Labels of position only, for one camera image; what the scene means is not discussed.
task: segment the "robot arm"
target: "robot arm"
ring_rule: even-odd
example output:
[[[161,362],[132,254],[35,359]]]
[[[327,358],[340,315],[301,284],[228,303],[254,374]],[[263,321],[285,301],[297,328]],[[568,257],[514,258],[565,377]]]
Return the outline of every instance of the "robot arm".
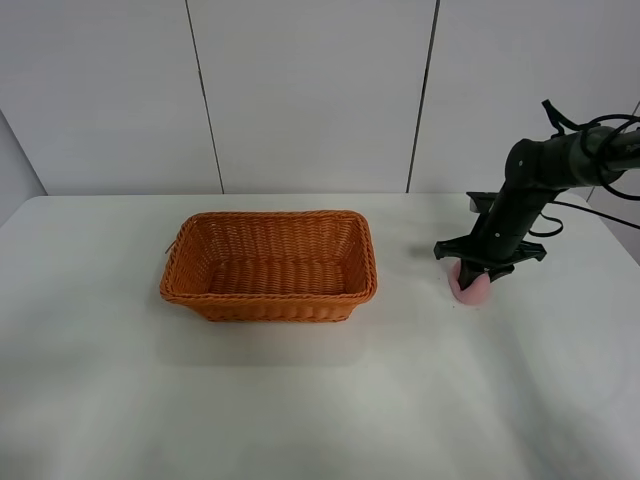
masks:
[[[523,238],[543,208],[561,192],[596,185],[611,189],[609,184],[626,170],[640,168],[640,131],[621,133],[637,123],[637,117],[606,116],[576,125],[548,101],[543,105],[558,133],[543,142],[525,139],[515,144],[507,157],[500,192],[468,193],[479,213],[471,233],[435,245],[437,259],[462,260],[458,282],[463,290],[483,273],[493,281],[512,273],[516,263],[530,258],[541,261],[546,255],[544,247]],[[597,123],[611,119],[626,122],[616,129]],[[565,135],[563,125],[579,131]]]

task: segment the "panel seam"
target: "panel seam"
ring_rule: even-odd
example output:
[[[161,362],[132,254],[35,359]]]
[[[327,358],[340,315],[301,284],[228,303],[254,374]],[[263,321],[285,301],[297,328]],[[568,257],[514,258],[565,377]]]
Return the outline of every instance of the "panel seam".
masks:
[[[202,68],[200,67],[200,56],[198,55],[198,46],[196,44],[196,34],[193,31],[193,22],[191,21],[191,10],[189,10],[189,0],[184,0],[187,8],[187,18],[189,19],[189,29],[191,30],[191,41],[193,42],[193,50],[196,54],[196,64],[198,65],[198,78],[200,80],[200,89],[204,98],[204,109],[207,112],[207,122],[209,123],[209,134],[211,135],[211,145],[213,146],[213,155],[216,159],[216,167],[218,169],[218,179],[220,180],[220,190],[224,194],[224,183],[222,182],[222,173],[220,171],[220,160],[218,159],[218,149],[216,148],[216,140],[213,136],[213,127],[211,126],[211,114],[209,113],[209,102],[207,101],[207,92],[204,88],[204,80],[202,78]]]
[[[431,35],[429,37],[429,48],[427,50],[427,61],[425,63],[424,77],[422,79],[422,91],[420,92],[420,105],[418,106],[418,118],[416,120],[416,131],[413,136],[413,147],[411,149],[411,163],[409,164],[409,176],[407,177],[407,189],[405,193],[409,193],[409,190],[411,189],[411,177],[413,176],[413,164],[416,159],[416,148],[418,146],[418,136],[420,134],[420,122],[422,120],[422,109],[424,107],[424,96],[427,89],[427,79],[429,78],[429,67],[431,66],[431,56],[433,54],[433,43],[436,37],[436,25],[438,23],[439,12],[440,12],[440,0],[436,0],[436,5],[433,12],[433,21],[431,23]]]

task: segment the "orange wicker basket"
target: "orange wicker basket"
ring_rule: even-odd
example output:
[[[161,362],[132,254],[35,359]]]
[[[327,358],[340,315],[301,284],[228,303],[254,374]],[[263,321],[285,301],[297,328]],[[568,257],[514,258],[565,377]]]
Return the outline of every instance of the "orange wicker basket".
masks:
[[[376,287],[358,213],[220,212],[182,225],[160,294],[211,321],[337,322]]]

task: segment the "black cable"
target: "black cable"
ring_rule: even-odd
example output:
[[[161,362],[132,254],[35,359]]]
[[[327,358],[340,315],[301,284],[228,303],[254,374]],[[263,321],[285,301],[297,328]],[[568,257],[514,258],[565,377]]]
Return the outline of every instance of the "black cable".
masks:
[[[560,226],[556,230],[553,230],[552,232],[542,232],[542,233],[540,233],[540,232],[534,232],[532,230],[529,230],[529,235],[531,235],[532,237],[538,237],[538,238],[555,237],[560,232],[562,232],[562,230],[564,229],[564,224],[562,223],[562,220],[560,220],[559,218],[547,217],[544,213],[540,213],[540,216],[542,218],[544,218],[545,220],[548,220],[550,222],[558,223],[558,224],[560,224]]]
[[[611,215],[599,212],[597,210],[593,210],[591,208],[581,207],[580,205],[574,205],[573,203],[560,202],[558,200],[553,200],[553,201],[551,201],[549,203],[553,203],[554,205],[562,205],[563,207],[575,208],[576,210],[581,210],[583,212],[591,213],[593,215],[598,215],[599,217],[606,218],[607,220],[611,220],[612,222],[621,223],[622,225],[626,225],[627,227],[631,227],[631,228],[635,228],[637,230],[640,230],[640,225],[637,225],[637,224],[631,223],[631,222],[627,222],[626,220],[622,220],[621,218],[613,217]]]
[[[598,149],[594,152],[589,151],[587,148],[587,137],[589,136],[589,129],[599,125],[603,121],[607,120],[626,120],[625,123],[620,125],[618,128],[612,130],[602,141],[602,143],[598,146]],[[629,128],[636,123],[640,123],[640,117],[634,115],[620,114],[620,115],[603,115],[602,117],[594,118],[587,125],[585,125],[584,129],[581,130],[580,134],[580,149],[582,153],[595,162],[596,167],[596,176],[607,192],[615,195],[616,197],[622,198],[624,200],[631,200],[634,202],[640,201],[640,195],[630,195],[628,193],[621,192],[616,190],[611,186],[611,183],[604,178],[603,171],[607,168],[605,165],[605,161],[607,159],[607,150],[611,146],[611,143],[615,138],[624,130]]]

